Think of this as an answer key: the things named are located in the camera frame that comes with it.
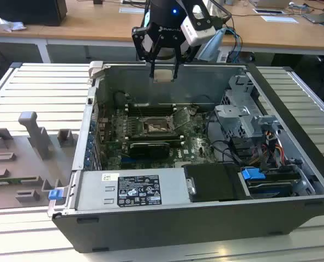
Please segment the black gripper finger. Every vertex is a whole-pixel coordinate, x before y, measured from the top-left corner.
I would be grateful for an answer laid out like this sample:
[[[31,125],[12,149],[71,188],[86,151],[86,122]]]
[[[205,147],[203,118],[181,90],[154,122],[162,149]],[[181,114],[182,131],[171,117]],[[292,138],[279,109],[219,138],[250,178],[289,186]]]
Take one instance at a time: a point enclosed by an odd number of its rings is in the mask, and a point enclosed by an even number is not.
[[[174,72],[173,72],[174,79],[177,79],[177,77],[178,77],[179,66],[181,64],[191,63],[194,60],[196,54],[198,53],[200,47],[201,47],[200,45],[190,46],[190,47],[188,47],[188,49],[186,50],[185,53],[181,52],[180,46],[174,48],[175,58],[176,58],[176,63],[175,63]]]
[[[155,60],[163,46],[164,36],[156,26],[133,27],[131,36],[139,59],[151,64],[149,77],[154,78]],[[143,47],[145,36],[149,36],[152,41],[149,51]]]

